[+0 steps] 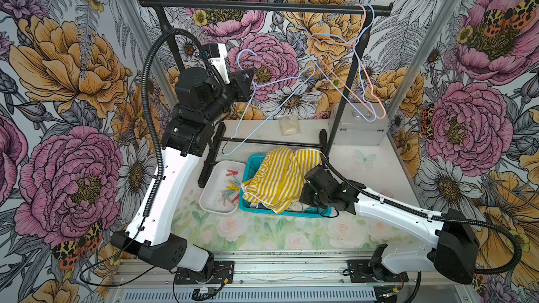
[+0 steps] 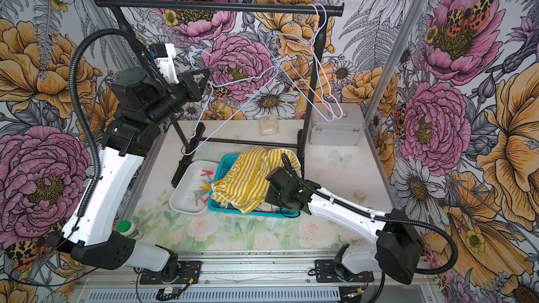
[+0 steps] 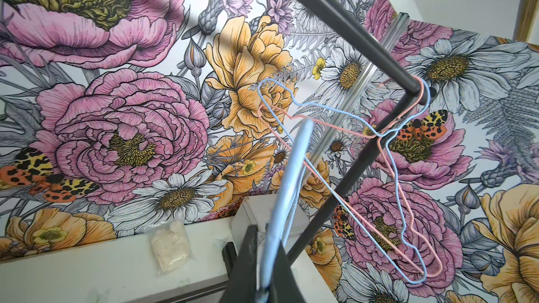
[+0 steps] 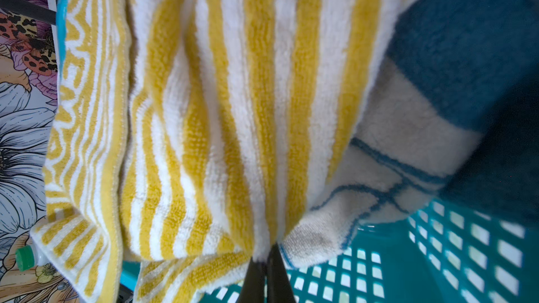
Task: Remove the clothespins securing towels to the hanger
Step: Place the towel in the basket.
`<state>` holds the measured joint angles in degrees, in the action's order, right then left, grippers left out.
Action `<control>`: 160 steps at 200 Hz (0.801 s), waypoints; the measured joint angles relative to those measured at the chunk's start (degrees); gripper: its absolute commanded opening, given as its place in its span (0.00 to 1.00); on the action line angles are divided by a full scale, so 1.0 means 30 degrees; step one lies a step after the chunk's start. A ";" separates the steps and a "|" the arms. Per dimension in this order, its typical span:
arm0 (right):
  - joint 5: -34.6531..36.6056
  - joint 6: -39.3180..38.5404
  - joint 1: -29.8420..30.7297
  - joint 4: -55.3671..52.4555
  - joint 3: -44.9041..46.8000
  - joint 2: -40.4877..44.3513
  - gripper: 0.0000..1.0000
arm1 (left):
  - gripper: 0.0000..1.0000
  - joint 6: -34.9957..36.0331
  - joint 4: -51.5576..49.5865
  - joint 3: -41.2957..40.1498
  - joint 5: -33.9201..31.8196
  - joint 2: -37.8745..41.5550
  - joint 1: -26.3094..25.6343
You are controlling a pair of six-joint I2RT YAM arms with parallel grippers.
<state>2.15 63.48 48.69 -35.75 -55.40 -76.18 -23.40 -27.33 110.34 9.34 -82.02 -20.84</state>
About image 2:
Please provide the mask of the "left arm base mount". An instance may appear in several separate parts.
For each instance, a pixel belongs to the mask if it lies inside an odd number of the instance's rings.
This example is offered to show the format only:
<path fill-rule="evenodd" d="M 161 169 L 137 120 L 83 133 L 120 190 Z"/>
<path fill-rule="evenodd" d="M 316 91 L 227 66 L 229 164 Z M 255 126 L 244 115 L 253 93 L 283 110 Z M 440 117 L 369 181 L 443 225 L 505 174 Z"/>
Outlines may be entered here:
<path fill-rule="evenodd" d="M 144 269 L 139 283 L 142 285 L 196 284 L 202 269 L 202 262 L 179 260 L 176 265 L 166 265 L 160 272 Z"/>

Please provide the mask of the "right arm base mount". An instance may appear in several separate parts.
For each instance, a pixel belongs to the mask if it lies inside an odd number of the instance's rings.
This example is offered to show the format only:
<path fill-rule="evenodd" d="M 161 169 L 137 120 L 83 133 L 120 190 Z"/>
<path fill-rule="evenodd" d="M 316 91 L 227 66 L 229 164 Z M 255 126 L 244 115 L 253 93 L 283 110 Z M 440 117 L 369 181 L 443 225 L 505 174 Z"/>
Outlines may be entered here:
<path fill-rule="evenodd" d="M 375 280 L 373 272 L 353 274 L 336 261 L 324 259 L 315 260 L 307 274 L 314 276 L 317 283 L 372 283 Z"/>

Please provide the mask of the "black clothes rack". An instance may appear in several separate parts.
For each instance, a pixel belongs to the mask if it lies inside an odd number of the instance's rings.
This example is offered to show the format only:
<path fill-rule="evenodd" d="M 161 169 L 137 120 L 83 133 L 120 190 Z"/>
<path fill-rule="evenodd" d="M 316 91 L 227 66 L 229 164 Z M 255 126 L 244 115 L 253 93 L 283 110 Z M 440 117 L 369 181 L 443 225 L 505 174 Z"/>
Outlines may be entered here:
<path fill-rule="evenodd" d="M 305 14 L 313 15 L 314 8 L 305 4 L 298 5 L 282 5 L 282 4 L 247 4 L 247 3 L 230 3 L 230 2 L 211 2 L 211 1 L 153 1 L 153 0 L 93 0 L 98 7 L 108 8 L 112 11 L 119 28 L 133 35 L 134 30 L 131 24 L 127 21 L 122 12 L 122 8 L 172 8 L 180 10 L 197 10 L 197 11 L 228 11 L 228 12 L 249 12 L 249 13 L 286 13 L 286 14 Z M 321 22 L 324 24 L 321 31 L 317 32 L 314 37 L 314 55 L 313 60 L 321 60 L 324 53 L 324 44 L 326 42 L 327 23 L 331 17 L 341 17 L 345 8 L 344 4 L 339 6 L 325 6 L 321 3 L 316 3 L 315 8 L 322 8 L 325 12 Z M 226 143 L 226 144 L 245 144 L 245 145 L 261 145 L 265 147 L 286 147 L 295 149 L 300 162 L 305 162 L 305 146 L 307 143 L 307 135 L 310 130 L 310 120 L 312 115 L 312 106 L 308 106 L 305 112 L 303 127 L 298 131 L 297 143 L 270 143 L 256 142 L 249 140 L 227 140 L 222 138 L 214 138 L 204 136 L 205 126 L 195 127 L 195 136 L 192 139 L 187 139 L 178 122 L 174 122 L 173 126 L 182 140 L 186 149 L 193 149 L 196 145 L 201 144 L 203 140 L 208 140 L 211 143 Z"/>

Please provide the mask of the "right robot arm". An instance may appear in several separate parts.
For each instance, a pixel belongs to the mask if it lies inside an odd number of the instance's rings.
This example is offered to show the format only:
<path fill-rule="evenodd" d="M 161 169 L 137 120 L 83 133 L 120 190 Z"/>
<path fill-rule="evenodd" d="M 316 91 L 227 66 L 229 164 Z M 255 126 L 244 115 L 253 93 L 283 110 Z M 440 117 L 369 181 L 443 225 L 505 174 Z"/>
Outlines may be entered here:
<path fill-rule="evenodd" d="M 372 210 L 347 201 L 310 180 L 277 167 L 266 177 L 266 202 L 330 220 L 369 242 L 368 247 L 343 245 L 323 270 L 351 282 L 362 272 L 383 272 L 408 285 L 418 272 L 423 246 L 418 232 L 400 210 Z"/>

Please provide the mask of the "green clothespin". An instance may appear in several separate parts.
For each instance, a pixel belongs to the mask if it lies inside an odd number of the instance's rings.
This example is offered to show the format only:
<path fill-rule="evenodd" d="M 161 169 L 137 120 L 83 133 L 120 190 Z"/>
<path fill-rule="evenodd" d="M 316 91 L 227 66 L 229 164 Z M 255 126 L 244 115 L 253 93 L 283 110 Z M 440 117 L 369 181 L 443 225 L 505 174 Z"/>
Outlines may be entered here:
<path fill-rule="evenodd" d="M 194 198 L 200 198 L 201 200 L 207 196 L 208 192 L 206 191 L 197 191 L 194 193 Z"/>

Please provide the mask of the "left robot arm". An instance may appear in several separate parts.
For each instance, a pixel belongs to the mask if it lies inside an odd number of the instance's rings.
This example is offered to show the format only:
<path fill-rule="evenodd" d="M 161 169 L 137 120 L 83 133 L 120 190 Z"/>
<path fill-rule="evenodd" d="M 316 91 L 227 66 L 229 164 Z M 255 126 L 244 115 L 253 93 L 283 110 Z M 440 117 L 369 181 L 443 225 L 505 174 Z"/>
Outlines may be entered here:
<path fill-rule="evenodd" d="M 210 75 L 208 69 L 184 72 L 167 91 L 142 67 L 120 72 L 110 87 L 119 106 L 98 148 L 97 185 L 78 206 L 83 216 L 73 215 L 61 232 L 49 234 L 47 245 L 83 265 L 141 268 L 167 282 L 175 280 L 180 273 L 177 253 L 125 237 L 113 229 L 113 221 L 127 186 L 161 135 L 161 125 L 188 102 L 202 98 Z"/>

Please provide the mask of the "yellow striped towel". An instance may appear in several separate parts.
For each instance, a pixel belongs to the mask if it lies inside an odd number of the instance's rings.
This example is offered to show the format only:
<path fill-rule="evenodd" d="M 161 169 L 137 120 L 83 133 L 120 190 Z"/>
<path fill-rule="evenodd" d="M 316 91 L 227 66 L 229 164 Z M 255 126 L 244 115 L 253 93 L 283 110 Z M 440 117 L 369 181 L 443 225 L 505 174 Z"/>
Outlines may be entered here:
<path fill-rule="evenodd" d="M 284 166 L 282 154 L 289 157 L 294 171 L 299 173 L 301 164 L 293 151 L 252 147 L 242 152 L 225 176 L 212 184 L 211 199 L 231 204 L 243 214 L 253 212 L 268 193 L 270 184 L 266 177 Z"/>

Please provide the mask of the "teal plastic basket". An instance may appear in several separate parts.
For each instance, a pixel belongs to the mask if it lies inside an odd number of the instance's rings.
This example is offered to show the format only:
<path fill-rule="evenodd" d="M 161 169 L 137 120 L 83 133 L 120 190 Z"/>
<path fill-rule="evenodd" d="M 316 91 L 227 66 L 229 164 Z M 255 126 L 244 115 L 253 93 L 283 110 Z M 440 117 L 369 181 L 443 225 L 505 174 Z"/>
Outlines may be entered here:
<path fill-rule="evenodd" d="M 226 176 L 228 171 L 232 168 L 235 161 L 239 156 L 234 154 L 225 155 L 218 164 L 217 170 L 215 172 L 214 181 L 218 181 Z M 210 198 L 207 203 L 208 209 L 216 213 L 227 213 L 227 214 L 236 214 L 242 215 L 242 212 L 233 206 L 227 205 L 226 207 L 220 207 L 220 203 Z M 270 212 L 264 212 L 260 210 L 253 210 L 247 215 L 254 215 L 260 217 L 275 217 L 283 219 L 293 219 L 300 216 L 300 213 L 287 208 L 277 208 L 276 210 L 271 210 Z"/>

